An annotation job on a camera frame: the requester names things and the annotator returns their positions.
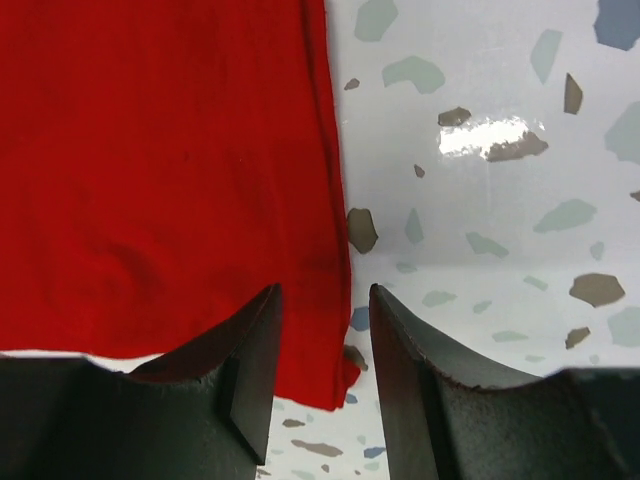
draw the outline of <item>brown spot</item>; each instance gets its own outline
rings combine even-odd
[[[361,254],[369,253],[378,241],[373,217],[368,208],[352,208],[347,215],[349,241]]]
[[[424,177],[424,169],[420,165],[414,165],[413,170],[416,172],[416,177]]]
[[[582,342],[589,335],[591,335],[589,327],[574,328],[567,335],[567,339],[564,341],[564,346],[569,350]]]
[[[471,112],[469,110],[456,107],[438,115],[438,125],[441,127],[459,127],[470,118]]]
[[[487,155],[488,162],[506,162],[519,160],[527,155],[538,156],[549,148],[549,144],[540,140],[533,132],[525,132],[515,142],[494,143]]]
[[[573,77],[567,73],[564,82],[564,113],[576,115],[582,106],[582,89]]]
[[[359,86],[360,86],[360,80],[358,80],[357,78],[352,78],[344,86],[344,89],[345,90],[354,90],[354,89],[358,88]]]
[[[301,422],[300,420],[294,420],[293,418],[287,418],[284,422],[282,422],[287,428],[296,428],[296,427],[304,427],[306,423]]]
[[[360,350],[358,350],[353,345],[345,345],[344,349],[342,350],[342,354],[346,359],[351,360],[351,363],[353,363],[363,372],[369,370],[369,365],[367,365],[367,362],[362,356],[362,353],[360,353]]]
[[[625,292],[613,275],[587,273],[573,280],[569,295],[593,307],[601,307],[617,302],[624,297]]]
[[[307,443],[302,440],[291,440],[294,447],[304,448],[311,453],[317,453],[318,455],[324,455],[325,457],[339,457],[344,452],[339,448],[332,447],[326,443]]]

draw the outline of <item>terrazzo surface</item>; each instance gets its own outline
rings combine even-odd
[[[368,369],[333,413],[276,399],[257,478],[388,480],[372,283],[532,374],[640,365],[640,0],[327,11]]]

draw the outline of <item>red cloth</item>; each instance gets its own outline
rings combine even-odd
[[[323,409],[350,271],[322,0],[0,0],[0,350],[171,350],[264,286]]]

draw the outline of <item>red fabric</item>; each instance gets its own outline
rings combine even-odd
[[[323,409],[350,271],[322,0],[0,0],[0,349],[165,352],[283,284]]]

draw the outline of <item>light green spot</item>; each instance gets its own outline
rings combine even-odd
[[[404,233],[412,244],[420,243],[424,240],[424,232],[422,231],[422,225],[420,225],[420,217],[418,217],[418,211],[412,208],[409,212],[409,218],[407,224],[404,227]]]
[[[627,307],[607,320],[614,345],[640,347],[640,307]]]
[[[604,243],[596,242],[589,248],[589,253],[594,260],[602,260],[602,256],[604,255]]]
[[[533,227],[536,233],[560,232],[585,225],[593,220],[598,209],[584,200],[574,198],[562,202],[547,212],[542,220]]]
[[[538,290],[543,291],[543,292],[546,291],[547,288],[549,288],[548,284],[546,284],[545,282],[543,282],[539,278],[532,277],[531,275],[527,275],[526,277],[524,277],[524,280],[522,280],[522,281],[524,283],[528,283],[529,285],[536,287]]]
[[[473,313],[480,314],[491,306],[493,302],[491,300],[485,300],[484,302],[476,303],[473,306]]]
[[[302,470],[291,470],[291,473],[302,480],[316,480],[316,476],[313,473],[304,472]]]
[[[498,242],[491,240],[490,238],[483,237],[478,232],[467,233],[467,242],[469,242],[473,253],[476,255],[490,253],[498,258],[504,258],[509,255],[509,250],[504,248]]]
[[[524,357],[524,359],[527,362],[540,363],[542,360],[544,360],[544,357],[541,357],[539,355],[527,355],[526,357]]]
[[[562,40],[562,32],[545,30],[531,50],[531,66],[542,84],[547,83]]]
[[[640,102],[627,107],[604,136],[607,150],[616,154],[621,162],[640,165]]]
[[[456,298],[458,298],[458,296],[454,295],[453,293],[433,290],[424,296],[424,298],[422,299],[422,304],[425,307],[433,308],[437,307],[438,305],[453,302]]]
[[[358,9],[354,34],[363,42],[379,42],[397,17],[393,0],[369,0]]]
[[[418,271],[418,269],[413,265],[409,265],[408,263],[402,263],[402,262],[396,263],[396,268],[400,273],[413,273]]]
[[[518,342],[521,340],[527,340],[529,337],[522,333],[514,332],[513,330],[504,330],[502,332],[496,332],[493,335],[494,342]]]
[[[388,87],[399,82],[411,82],[419,94],[433,93],[444,85],[442,71],[424,58],[411,56],[382,69],[382,81]]]

